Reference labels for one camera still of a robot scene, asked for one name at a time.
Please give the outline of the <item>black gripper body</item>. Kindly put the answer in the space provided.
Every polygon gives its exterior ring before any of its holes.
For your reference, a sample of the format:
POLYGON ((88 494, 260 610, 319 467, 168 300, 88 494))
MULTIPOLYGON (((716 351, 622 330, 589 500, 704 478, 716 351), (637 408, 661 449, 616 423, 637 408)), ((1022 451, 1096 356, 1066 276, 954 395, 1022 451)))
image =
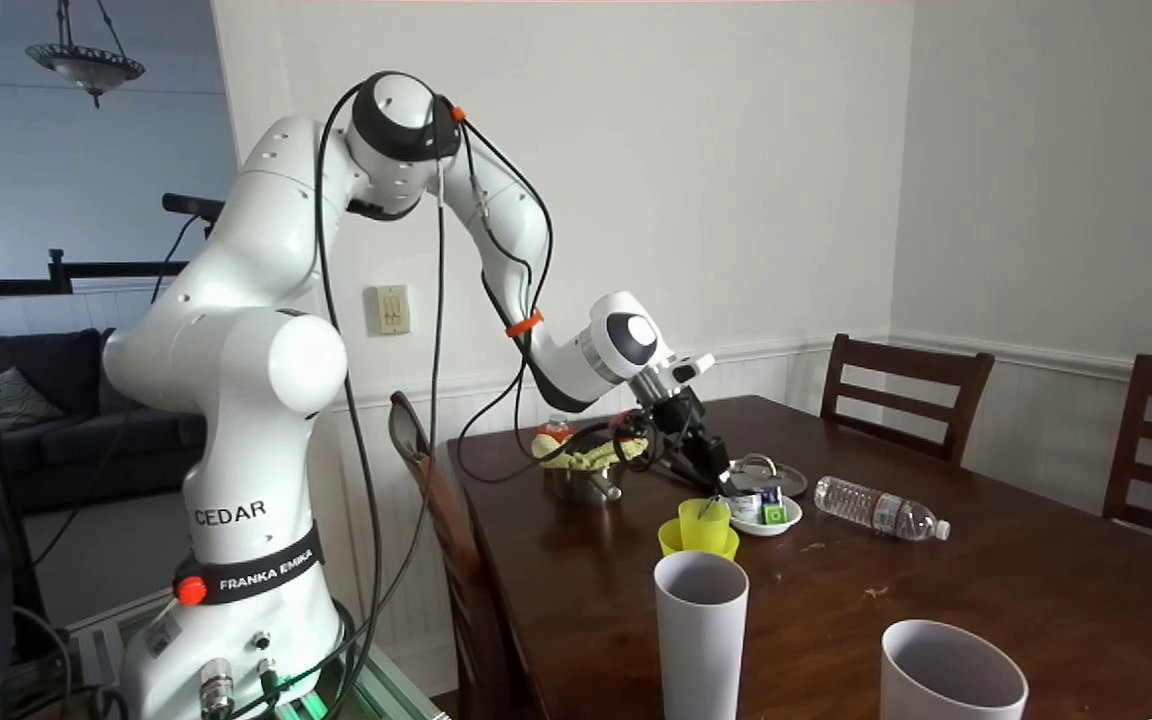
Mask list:
POLYGON ((721 467, 724 439, 709 434, 704 401, 688 390, 692 368, 649 368, 637 375, 637 401, 673 467, 721 467))

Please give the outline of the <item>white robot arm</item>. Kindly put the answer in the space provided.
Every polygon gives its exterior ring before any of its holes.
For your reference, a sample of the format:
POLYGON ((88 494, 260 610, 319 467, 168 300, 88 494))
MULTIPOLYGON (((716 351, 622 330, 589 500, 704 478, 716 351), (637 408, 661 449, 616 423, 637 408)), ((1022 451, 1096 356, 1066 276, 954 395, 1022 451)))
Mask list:
POLYGON ((476 239, 486 296, 552 408, 579 413, 631 390, 680 474, 709 494, 730 484, 730 451, 692 395, 702 365, 673 351, 629 294, 601 296, 577 335, 552 335, 540 193, 450 97, 414 72, 375 72, 351 89, 340 130, 272 124, 207 248, 103 345, 103 375, 125 395, 204 420, 204 455, 184 478, 187 559, 172 603, 125 659, 131 720, 258 717, 308 697, 346 648, 308 500, 308 439, 346 390, 349 351, 331 319, 298 300, 324 279, 346 216, 400 222, 430 196, 476 239))

